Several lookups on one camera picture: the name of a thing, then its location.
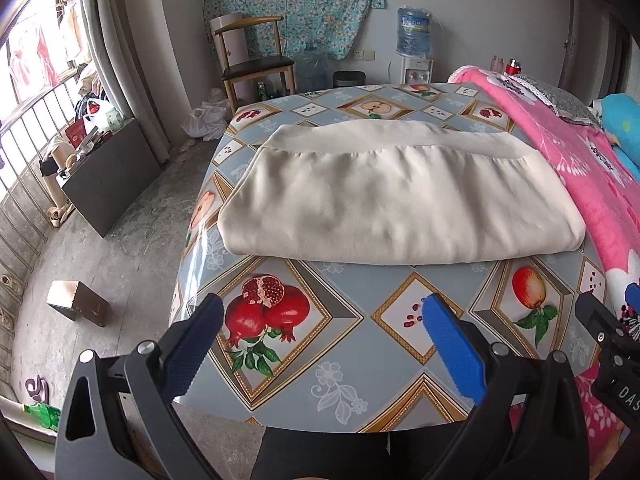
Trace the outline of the cream jacket with black trim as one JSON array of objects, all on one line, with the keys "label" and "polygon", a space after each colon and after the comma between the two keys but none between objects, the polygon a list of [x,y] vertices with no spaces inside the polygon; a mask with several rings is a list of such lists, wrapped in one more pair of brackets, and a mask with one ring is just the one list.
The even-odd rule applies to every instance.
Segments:
[{"label": "cream jacket with black trim", "polygon": [[279,128],[217,226],[235,255],[376,266],[570,252],[586,235],[534,148],[506,132],[412,120]]}]

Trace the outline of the pink floral blanket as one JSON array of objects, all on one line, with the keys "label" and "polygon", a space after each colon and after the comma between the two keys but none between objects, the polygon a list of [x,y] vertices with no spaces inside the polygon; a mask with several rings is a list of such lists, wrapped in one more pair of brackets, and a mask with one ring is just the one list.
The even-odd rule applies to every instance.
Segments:
[{"label": "pink floral blanket", "polygon": [[489,122],[508,115],[548,160],[587,225],[582,246],[570,256],[577,268],[562,272],[557,256],[499,263],[472,303],[471,314],[516,351],[543,358],[561,349],[572,362],[585,411],[590,460],[600,465],[620,447],[620,420],[591,393],[599,369],[596,341],[577,322],[574,305],[592,292],[639,336],[639,315],[624,315],[628,284],[639,284],[639,185],[614,154],[599,128],[559,118],[513,77],[462,66],[449,78],[462,96],[472,96],[465,114]]}]

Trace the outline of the brown cardboard box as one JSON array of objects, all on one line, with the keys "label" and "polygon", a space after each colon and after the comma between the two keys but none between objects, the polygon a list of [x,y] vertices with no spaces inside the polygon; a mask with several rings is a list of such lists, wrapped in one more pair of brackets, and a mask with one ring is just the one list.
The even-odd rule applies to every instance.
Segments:
[{"label": "brown cardboard box", "polygon": [[81,281],[53,281],[47,305],[72,321],[78,316],[96,326],[105,327],[110,305]]}]

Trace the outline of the green plastic bottle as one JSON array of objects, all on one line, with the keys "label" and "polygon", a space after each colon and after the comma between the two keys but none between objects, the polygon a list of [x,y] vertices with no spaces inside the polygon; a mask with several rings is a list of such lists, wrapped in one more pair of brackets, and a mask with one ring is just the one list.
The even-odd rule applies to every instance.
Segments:
[{"label": "green plastic bottle", "polygon": [[47,403],[35,403],[32,405],[23,405],[23,411],[38,422],[38,424],[47,430],[58,430],[60,423],[61,411]]}]

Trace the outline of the blue pillow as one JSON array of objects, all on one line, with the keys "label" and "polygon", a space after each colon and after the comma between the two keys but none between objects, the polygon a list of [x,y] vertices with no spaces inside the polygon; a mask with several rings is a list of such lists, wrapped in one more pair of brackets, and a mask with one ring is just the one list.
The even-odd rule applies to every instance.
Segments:
[{"label": "blue pillow", "polygon": [[615,93],[598,101],[601,124],[617,158],[639,181],[640,107],[626,93]]}]

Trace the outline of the dark grey cabinet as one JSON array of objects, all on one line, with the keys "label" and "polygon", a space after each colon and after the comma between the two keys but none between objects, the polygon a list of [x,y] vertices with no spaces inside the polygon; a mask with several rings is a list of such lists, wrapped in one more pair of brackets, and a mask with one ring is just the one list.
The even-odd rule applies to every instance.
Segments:
[{"label": "dark grey cabinet", "polygon": [[160,164],[134,119],[58,180],[62,192],[100,237],[160,175]]}]

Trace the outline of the grey lace cloth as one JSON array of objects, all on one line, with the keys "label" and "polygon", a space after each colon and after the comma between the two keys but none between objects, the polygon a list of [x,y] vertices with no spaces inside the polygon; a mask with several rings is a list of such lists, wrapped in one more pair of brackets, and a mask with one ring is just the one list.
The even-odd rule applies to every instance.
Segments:
[{"label": "grey lace cloth", "polygon": [[517,74],[513,76],[513,79],[532,92],[550,110],[553,110],[556,116],[566,122],[591,126],[596,129],[600,127],[598,118],[590,112],[590,109],[582,101],[579,101],[570,92],[525,74]]}]

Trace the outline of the white plastic bag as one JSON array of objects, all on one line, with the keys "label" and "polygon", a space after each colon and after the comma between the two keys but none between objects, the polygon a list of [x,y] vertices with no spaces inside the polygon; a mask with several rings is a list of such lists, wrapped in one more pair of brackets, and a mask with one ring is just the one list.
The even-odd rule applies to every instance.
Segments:
[{"label": "white plastic bag", "polygon": [[213,88],[208,98],[190,111],[181,127],[192,139],[219,140],[227,129],[231,110],[226,94]]}]

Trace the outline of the white water dispenser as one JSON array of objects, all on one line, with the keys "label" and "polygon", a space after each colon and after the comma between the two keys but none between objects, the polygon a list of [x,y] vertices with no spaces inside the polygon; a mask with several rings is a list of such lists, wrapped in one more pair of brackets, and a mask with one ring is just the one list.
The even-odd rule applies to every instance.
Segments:
[{"label": "white water dispenser", "polygon": [[429,84],[432,81],[434,60],[420,56],[399,55],[401,84]]}]

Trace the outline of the wooden chair with black seat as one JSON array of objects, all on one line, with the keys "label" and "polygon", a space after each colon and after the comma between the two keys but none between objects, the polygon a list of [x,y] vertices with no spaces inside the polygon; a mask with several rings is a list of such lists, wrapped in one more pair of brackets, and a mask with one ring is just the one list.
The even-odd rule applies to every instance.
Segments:
[{"label": "wooden chair with black seat", "polygon": [[[222,54],[221,80],[231,107],[232,113],[239,108],[240,101],[235,85],[240,82],[257,80],[265,76],[278,74],[286,93],[295,94],[296,80],[294,60],[283,54],[280,35],[280,23],[283,15],[258,16],[257,18],[240,18],[230,24],[212,30],[213,37],[219,40]],[[245,29],[270,25],[273,32],[273,52],[270,55],[248,54],[248,59],[231,63],[226,43],[226,36],[232,32],[244,32]]]}]

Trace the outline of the empty clear water jug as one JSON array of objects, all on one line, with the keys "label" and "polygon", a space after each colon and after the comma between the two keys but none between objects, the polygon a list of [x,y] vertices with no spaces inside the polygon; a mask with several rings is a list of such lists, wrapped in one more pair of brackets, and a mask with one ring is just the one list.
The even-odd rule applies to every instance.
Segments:
[{"label": "empty clear water jug", "polygon": [[296,88],[299,93],[326,90],[332,84],[329,58],[326,52],[307,44],[294,58]]}]

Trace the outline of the black rice cooker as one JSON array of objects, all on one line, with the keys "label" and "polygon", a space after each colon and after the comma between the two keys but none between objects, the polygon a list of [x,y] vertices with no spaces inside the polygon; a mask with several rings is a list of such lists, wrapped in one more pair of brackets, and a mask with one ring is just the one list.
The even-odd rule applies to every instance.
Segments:
[{"label": "black rice cooker", "polygon": [[332,75],[332,84],[334,88],[364,86],[366,82],[366,73],[361,70],[337,70]]}]

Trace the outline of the blue water jug on dispenser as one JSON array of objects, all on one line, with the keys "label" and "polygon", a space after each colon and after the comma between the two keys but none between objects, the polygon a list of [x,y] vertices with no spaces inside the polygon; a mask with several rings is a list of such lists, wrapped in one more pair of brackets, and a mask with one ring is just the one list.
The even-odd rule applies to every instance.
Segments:
[{"label": "blue water jug on dispenser", "polygon": [[397,11],[396,52],[409,58],[428,58],[431,54],[431,13],[401,6]]}]

